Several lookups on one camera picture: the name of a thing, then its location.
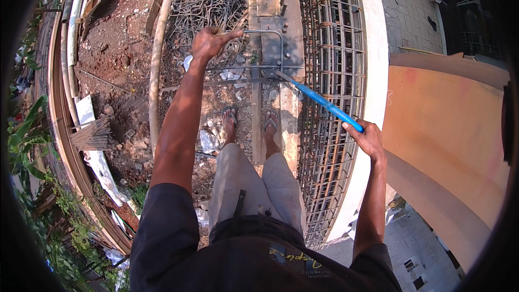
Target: foot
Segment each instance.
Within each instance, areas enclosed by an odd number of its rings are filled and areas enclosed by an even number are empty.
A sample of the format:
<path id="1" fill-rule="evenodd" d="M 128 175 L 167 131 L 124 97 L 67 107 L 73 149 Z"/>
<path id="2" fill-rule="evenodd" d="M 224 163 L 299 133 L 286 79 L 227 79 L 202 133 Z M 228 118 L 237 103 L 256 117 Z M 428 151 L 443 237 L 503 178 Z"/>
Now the foot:
<path id="1" fill-rule="evenodd" d="M 236 117 L 236 109 L 228 109 L 223 114 L 222 121 L 224 124 L 225 135 L 227 136 L 225 145 L 236 140 L 236 124 L 234 122 L 234 119 L 230 116 L 230 114 L 234 114 Z"/>
<path id="2" fill-rule="evenodd" d="M 276 127 L 279 127 L 279 120 L 275 113 L 271 113 L 268 111 L 265 114 L 265 123 L 268 122 L 269 119 L 276 123 Z M 265 134 L 263 135 L 263 140 L 265 142 L 274 140 L 274 133 L 277 132 L 276 127 L 271 122 L 267 124 L 267 126 L 265 127 Z"/>

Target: sandal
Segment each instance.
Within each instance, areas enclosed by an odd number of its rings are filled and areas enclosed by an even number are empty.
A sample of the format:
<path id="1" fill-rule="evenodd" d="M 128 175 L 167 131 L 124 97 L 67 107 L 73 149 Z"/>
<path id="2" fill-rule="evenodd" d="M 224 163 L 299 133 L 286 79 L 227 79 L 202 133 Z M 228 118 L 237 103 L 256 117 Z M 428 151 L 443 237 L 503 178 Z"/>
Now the sandal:
<path id="1" fill-rule="evenodd" d="M 278 118 L 278 122 L 280 121 L 280 118 L 279 118 L 279 114 L 275 111 L 267 111 L 267 113 L 270 113 L 270 115 L 272 114 L 275 114 L 276 117 Z M 265 122 L 265 124 L 263 125 L 263 131 L 266 131 L 267 130 L 267 125 L 272 124 L 274 126 L 274 128 L 276 129 L 276 132 L 278 131 L 278 125 L 276 124 L 276 122 L 274 122 L 274 120 L 272 120 L 272 117 L 270 115 L 267 115 L 265 114 L 266 117 L 268 117 L 267 121 Z"/>
<path id="2" fill-rule="evenodd" d="M 233 108 L 236 110 L 236 112 L 232 113 L 232 111 L 231 111 L 231 113 L 229 114 L 229 116 L 227 117 L 227 119 L 224 120 L 224 113 L 225 113 L 227 110 L 229 110 L 229 109 L 233 109 Z M 229 119 L 232 119 L 232 120 L 234 121 L 234 126 L 236 127 L 236 126 L 238 125 L 238 121 L 236 120 L 236 114 L 237 114 L 237 113 L 238 113 L 238 109 L 237 109 L 236 106 L 234 106 L 234 105 L 227 105 L 226 107 L 224 107 L 224 108 L 222 109 L 222 125 L 225 125 Z"/>

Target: gray shorts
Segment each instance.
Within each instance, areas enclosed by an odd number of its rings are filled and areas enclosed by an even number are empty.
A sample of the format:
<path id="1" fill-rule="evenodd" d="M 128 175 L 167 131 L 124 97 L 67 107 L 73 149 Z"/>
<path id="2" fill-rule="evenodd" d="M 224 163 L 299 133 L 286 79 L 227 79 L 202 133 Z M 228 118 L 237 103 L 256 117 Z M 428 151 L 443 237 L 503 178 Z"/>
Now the gray shorts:
<path id="1" fill-rule="evenodd" d="M 270 210 L 271 216 L 306 232 L 306 212 L 299 183 L 282 153 L 275 153 L 258 175 L 237 144 L 226 145 L 218 154 L 217 173 L 209 202 L 209 232 L 218 222 L 232 218 L 240 190 L 247 191 L 242 216 Z"/>

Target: hand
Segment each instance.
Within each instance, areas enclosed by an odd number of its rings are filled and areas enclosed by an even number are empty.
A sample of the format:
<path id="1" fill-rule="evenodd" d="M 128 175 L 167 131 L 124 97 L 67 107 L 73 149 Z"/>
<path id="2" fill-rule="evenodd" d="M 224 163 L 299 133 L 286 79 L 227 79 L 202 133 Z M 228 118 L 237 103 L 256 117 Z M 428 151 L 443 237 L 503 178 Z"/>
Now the hand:
<path id="1" fill-rule="evenodd" d="M 372 160 L 385 160 L 386 153 L 382 146 L 382 132 L 375 123 L 371 123 L 365 120 L 357 120 L 363 128 L 364 132 L 360 133 L 354 129 L 354 127 L 346 122 L 342 124 L 342 127 L 348 131 L 353 139 L 360 146 Z"/>
<path id="2" fill-rule="evenodd" d="M 193 59 L 198 58 L 204 62 L 209 62 L 211 58 L 218 54 L 218 51 L 230 40 L 243 35 L 242 30 L 234 30 L 232 32 L 215 35 L 219 30 L 218 27 L 209 26 L 201 29 L 191 45 L 191 54 Z"/>

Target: black t-shirt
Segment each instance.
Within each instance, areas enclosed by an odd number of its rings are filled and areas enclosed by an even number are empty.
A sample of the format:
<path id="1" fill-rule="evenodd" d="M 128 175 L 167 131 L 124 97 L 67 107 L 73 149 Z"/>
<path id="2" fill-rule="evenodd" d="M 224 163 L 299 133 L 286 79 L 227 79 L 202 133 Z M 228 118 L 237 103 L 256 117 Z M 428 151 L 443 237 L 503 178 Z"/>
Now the black t-shirt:
<path id="1" fill-rule="evenodd" d="M 268 236 L 223 239 L 197 251 L 191 195 L 175 184 L 149 190 L 130 261 L 132 291 L 400 291 L 385 244 L 350 268 Z"/>

